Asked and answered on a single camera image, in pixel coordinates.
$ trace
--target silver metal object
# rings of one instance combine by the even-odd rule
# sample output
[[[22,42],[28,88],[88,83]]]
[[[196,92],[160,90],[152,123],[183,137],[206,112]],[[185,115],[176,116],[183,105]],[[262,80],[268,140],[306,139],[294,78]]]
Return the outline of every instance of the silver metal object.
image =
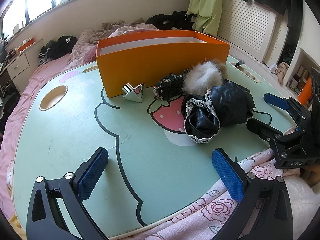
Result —
[[[43,177],[42,176],[39,176],[37,179],[36,179],[36,182],[41,182],[41,181],[43,181]]]
[[[284,182],[284,179],[281,176],[277,176],[277,181]]]
[[[253,172],[248,172],[247,176],[249,179],[254,179],[256,177],[256,175]]]
[[[143,102],[144,83],[136,87],[133,87],[133,85],[127,83],[124,85],[122,91],[125,92],[125,95],[123,96],[124,99],[139,103]]]
[[[73,177],[73,173],[72,172],[68,172],[66,175],[64,175],[64,177],[66,179],[71,179]]]

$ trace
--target white nightstand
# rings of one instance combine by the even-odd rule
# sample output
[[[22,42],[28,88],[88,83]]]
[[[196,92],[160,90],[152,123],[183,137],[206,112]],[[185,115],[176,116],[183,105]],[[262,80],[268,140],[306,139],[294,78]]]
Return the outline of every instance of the white nightstand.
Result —
[[[17,55],[14,60],[0,72],[1,75],[5,70],[8,71],[10,78],[20,94],[23,93],[29,84],[29,78],[38,67],[39,53],[43,46],[43,39],[36,41]]]

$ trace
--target green curtain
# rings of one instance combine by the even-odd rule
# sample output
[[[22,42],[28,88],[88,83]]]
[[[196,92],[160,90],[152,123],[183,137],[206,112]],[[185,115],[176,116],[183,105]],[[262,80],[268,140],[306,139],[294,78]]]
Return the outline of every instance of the green curtain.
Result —
[[[190,0],[187,15],[197,15],[193,28],[217,36],[222,12],[222,0]]]

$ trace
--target light green table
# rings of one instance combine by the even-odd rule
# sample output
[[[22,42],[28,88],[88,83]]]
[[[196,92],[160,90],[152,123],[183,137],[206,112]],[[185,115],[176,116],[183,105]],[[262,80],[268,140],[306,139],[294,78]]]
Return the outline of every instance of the light green table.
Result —
[[[167,218],[202,196],[219,178],[211,163],[215,148],[222,147],[231,159],[241,160],[267,146],[245,124],[222,128],[210,143],[196,145],[181,131],[182,98],[167,108],[168,103],[155,100],[148,88],[143,103],[122,96],[108,99],[99,71],[82,72],[94,64],[49,81],[28,113],[13,173],[14,206],[23,228],[35,179],[40,175],[57,179],[74,172],[98,147],[108,150],[109,163],[83,203],[111,237]],[[251,91],[255,110],[270,113],[273,127],[285,131],[294,125],[285,111],[263,101],[266,92],[280,96],[269,83],[251,70],[261,83],[228,66],[228,79]],[[68,86],[66,95],[51,109],[40,111],[43,97],[61,83]],[[254,113],[254,117],[269,121],[267,115]],[[59,205],[70,231],[78,236],[63,201]]]

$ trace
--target white lace trim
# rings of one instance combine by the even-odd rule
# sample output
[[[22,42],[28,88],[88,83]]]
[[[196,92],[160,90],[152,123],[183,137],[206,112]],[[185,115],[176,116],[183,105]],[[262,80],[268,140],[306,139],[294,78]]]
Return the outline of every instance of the white lace trim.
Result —
[[[211,101],[211,97],[210,97],[210,94],[211,94],[211,89],[208,89],[207,93],[205,94],[205,101],[202,101],[202,100],[198,100],[198,99],[195,99],[195,98],[191,98],[187,103],[186,103],[186,111],[187,111],[187,116],[183,122],[183,126],[184,126],[184,130],[186,131],[186,135],[189,136],[189,138],[196,142],[196,143],[208,143],[212,140],[213,137],[215,137],[219,131],[220,131],[220,121],[217,117],[217,114],[214,110],[214,107],[212,105],[212,101]],[[196,105],[200,108],[208,108],[210,110],[210,112],[217,118],[218,122],[219,122],[219,130],[218,130],[218,133],[212,135],[210,138],[202,138],[202,139],[199,139],[197,138],[196,136],[194,135],[191,135],[191,134],[188,134],[187,133],[187,129],[186,129],[186,119],[187,117],[190,115],[192,109],[193,109],[193,105]]]

